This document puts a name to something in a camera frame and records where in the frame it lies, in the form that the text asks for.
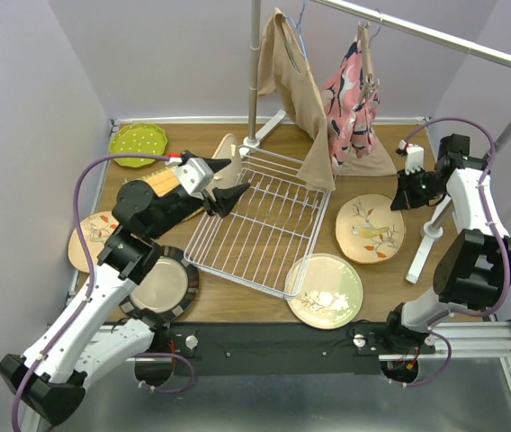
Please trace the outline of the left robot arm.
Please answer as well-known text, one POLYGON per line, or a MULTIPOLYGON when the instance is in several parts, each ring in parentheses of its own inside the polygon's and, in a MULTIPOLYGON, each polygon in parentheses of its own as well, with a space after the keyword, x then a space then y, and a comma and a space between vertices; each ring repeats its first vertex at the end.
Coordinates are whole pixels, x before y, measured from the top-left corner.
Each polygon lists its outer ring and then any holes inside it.
POLYGON ((48 330, 21 355, 6 355, 0 375, 14 394, 11 422, 19 430, 19 408, 25 403, 51 426, 67 421, 87 390, 133 356, 160 354, 167 334, 142 316, 129 319, 97 343, 92 341, 111 310, 127 301, 161 257, 182 254, 156 240, 198 210, 228 216, 248 184, 220 189, 214 176, 231 159, 198 157, 189 151, 171 153, 178 185, 157 195, 143 180, 132 180, 117 194, 112 216, 118 225, 97 258, 88 257, 89 276, 48 330))

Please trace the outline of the cream green floral plate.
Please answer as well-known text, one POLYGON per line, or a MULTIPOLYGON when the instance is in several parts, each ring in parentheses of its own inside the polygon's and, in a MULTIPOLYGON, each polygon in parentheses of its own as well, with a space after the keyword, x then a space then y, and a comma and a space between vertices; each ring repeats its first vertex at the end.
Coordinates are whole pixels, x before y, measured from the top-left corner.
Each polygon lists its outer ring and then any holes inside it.
POLYGON ((285 279, 287 291, 295 292, 302 262, 306 265, 300 291, 287 301, 292 313, 316 329, 338 329, 350 323, 363 303, 359 274, 339 256, 312 254, 292 266, 285 279))

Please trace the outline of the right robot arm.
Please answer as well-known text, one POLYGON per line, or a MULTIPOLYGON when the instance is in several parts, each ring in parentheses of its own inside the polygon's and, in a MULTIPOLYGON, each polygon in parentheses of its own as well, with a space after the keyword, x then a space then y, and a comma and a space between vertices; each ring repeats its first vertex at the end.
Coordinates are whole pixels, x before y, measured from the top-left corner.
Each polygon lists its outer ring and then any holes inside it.
POLYGON ((423 168, 424 150, 418 145, 402 140, 398 151, 406 163, 397 173, 391 209, 413 210, 445 197, 449 202, 435 217, 453 215, 458 235, 437 265, 431 288, 389 313, 381 341, 394 353, 421 347, 451 315, 495 313, 511 284, 511 237, 491 196, 491 166, 471 156, 469 137, 442 138, 431 171, 423 168))

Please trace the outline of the bird pattern beige plate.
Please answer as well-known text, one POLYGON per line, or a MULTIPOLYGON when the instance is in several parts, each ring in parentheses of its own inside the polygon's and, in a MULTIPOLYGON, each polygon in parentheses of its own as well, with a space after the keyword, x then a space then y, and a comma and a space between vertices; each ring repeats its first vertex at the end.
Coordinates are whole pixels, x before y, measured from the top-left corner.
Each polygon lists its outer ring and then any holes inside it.
POLYGON ((398 254, 406 226, 386 195, 368 193, 346 202, 336 216, 336 240, 343 254, 357 264, 379 264, 398 254))

